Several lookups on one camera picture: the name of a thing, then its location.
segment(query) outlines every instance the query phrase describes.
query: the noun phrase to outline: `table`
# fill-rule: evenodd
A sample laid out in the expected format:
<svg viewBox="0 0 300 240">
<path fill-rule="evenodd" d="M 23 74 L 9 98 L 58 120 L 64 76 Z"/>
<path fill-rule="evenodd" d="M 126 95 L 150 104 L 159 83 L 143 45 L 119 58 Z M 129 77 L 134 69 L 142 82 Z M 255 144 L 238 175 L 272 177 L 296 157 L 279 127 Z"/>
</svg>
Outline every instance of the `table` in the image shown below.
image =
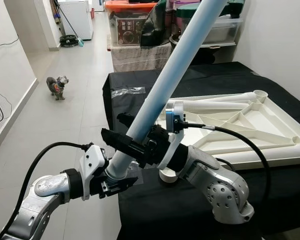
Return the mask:
<svg viewBox="0 0 300 240">
<path fill-rule="evenodd" d="M 103 99 L 110 129 L 125 133 L 116 120 L 119 113 L 136 115 L 160 70 L 111 73 L 103 86 Z M 144 87 L 144 94 L 123 94 L 111 99 L 111 91 Z M 172 97 L 236 94 L 261 89 L 300 123 L 300 101 L 277 83 L 258 76 L 238 62 L 191 66 Z M 260 239 L 300 227 L 300 165 L 272 168 L 272 190 L 260 209 L 264 191 L 263 169 L 240 171 L 249 189 L 256 214 L 248 224 L 223 225 L 214 220 L 203 194 L 180 180 L 167 187 L 158 181 L 158 170 L 142 170 L 143 184 L 119 194 L 121 231 L 118 239 Z"/>
</svg>

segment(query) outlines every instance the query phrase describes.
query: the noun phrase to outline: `white wall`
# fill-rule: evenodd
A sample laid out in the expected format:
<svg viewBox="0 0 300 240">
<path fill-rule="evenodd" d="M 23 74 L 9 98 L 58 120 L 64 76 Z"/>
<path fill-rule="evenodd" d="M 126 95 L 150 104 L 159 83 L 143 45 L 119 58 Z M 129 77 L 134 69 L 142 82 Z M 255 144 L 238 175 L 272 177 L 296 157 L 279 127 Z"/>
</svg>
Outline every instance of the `white wall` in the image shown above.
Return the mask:
<svg viewBox="0 0 300 240">
<path fill-rule="evenodd" d="M 245 23 L 233 61 L 300 100 L 300 0 L 246 0 L 242 15 Z"/>
<path fill-rule="evenodd" d="M 61 33 L 51 10 L 50 0 L 34 0 L 47 45 L 50 49 L 59 46 Z"/>
<path fill-rule="evenodd" d="M 49 51 L 34 0 L 4 0 L 26 53 Z"/>
<path fill-rule="evenodd" d="M 17 33 L 9 17 L 3 0 L 0 0 L 0 44 L 17 39 Z M 20 41 L 0 46 L 0 93 L 12 104 L 12 111 L 20 103 L 24 94 L 36 77 L 31 69 Z M 0 105 L 5 117 L 10 115 L 10 105 L 0 96 Z M 0 131 L 9 119 L 0 122 Z"/>
</svg>

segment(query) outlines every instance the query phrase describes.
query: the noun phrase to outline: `small dog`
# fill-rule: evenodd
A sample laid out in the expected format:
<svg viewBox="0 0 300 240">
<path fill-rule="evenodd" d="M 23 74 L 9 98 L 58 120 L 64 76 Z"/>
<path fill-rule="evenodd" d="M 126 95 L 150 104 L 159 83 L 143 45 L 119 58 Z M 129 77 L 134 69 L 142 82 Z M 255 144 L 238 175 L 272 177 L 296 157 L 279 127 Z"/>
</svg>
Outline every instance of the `small dog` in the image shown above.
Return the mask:
<svg viewBox="0 0 300 240">
<path fill-rule="evenodd" d="M 66 76 L 58 76 L 58 78 L 55 80 L 53 77 L 49 76 L 46 79 L 46 84 L 51 91 L 51 95 L 55 96 L 55 100 L 65 100 L 63 94 L 64 94 L 64 88 L 65 85 L 69 83 L 69 79 Z"/>
</svg>

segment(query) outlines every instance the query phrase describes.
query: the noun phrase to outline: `white chest freezer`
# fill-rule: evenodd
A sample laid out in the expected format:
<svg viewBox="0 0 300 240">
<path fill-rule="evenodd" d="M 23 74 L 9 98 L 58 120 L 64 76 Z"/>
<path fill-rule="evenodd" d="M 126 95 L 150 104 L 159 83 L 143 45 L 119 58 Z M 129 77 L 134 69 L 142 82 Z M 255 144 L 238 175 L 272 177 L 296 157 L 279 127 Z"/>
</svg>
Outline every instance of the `white chest freezer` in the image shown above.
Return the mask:
<svg viewBox="0 0 300 240">
<path fill-rule="evenodd" d="M 73 29 L 82 40 L 91 40 L 93 25 L 91 19 L 91 6 L 88 0 L 58 0 L 60 8 L 69 20 Z M 65 16 L 60 12 L 65 34 L 74 34 Z"/>
</svg>

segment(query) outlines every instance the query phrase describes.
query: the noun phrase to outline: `silver robotic arm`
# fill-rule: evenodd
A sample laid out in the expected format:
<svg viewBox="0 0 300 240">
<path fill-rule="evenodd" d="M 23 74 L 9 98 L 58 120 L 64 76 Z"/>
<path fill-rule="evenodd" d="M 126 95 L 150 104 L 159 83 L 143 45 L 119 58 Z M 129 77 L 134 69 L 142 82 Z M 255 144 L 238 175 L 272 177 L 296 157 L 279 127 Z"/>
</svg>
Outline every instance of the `silver robotic arm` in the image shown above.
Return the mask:
<svg viewBox="0 0 300 240">
<path fill-rule="evenodd" d="M 249 188 L 237 173 L 219 164 L 211 155 L 189 146 L 188 159 L 178 176 L 200 190 L 212 205 L 214 218 L 223 224 L 243 224 L 254 208 L 248 202 Z"/>
<path fill-rule="evenodd" d="M 182 103 L 167 106 L 166 126 L 154 125 L 146 144 L 131 137 L 102 129 L 103 140 L 110 146 L 135 158 L 143 168 L 157 164 L 159 169 L 174 170 L 178 177 L 201 191 L 212 206 L 215 219 L 223 224 L 242 224 L 254 214 L 248 202 L 249 188 L 237 173 L 222 167 L 211 155 L 190 145 L 180 144 L 183 139 L 185 118 Z M 129 125 L 133 117 L 123 114 L 119 120 Z M 109 161 L 102 148 L 89 145 L 80 159 L 79 170 L 67 169 L 54 176 L 38 178 L 30 186 L 16 218 L 1 240 L 39 240 L 52 212 L 61 204 L 81 197 L 83 201 L 99 194 L 100 198 L 125 191 L 138 179 L 124 178 L 113 181 L 107 175 Z"/>
<path fill-rule="evenodd" d="M 80 159 L 79 170 L 67 169 L 54 176 L 42 176 L 35 180 L 23 200 L 18 215 L 1 238 L 2 240 L 41 239 L 52 212 L 70 199 L 81 197 L 83 201 L 99 194 L 111 196 L 131 187 L 137 178 L 126 178 L 114 185 L 106 183 L 104 173 L 109 161 L 102 148 L 91 145 Z"/>
</svg>

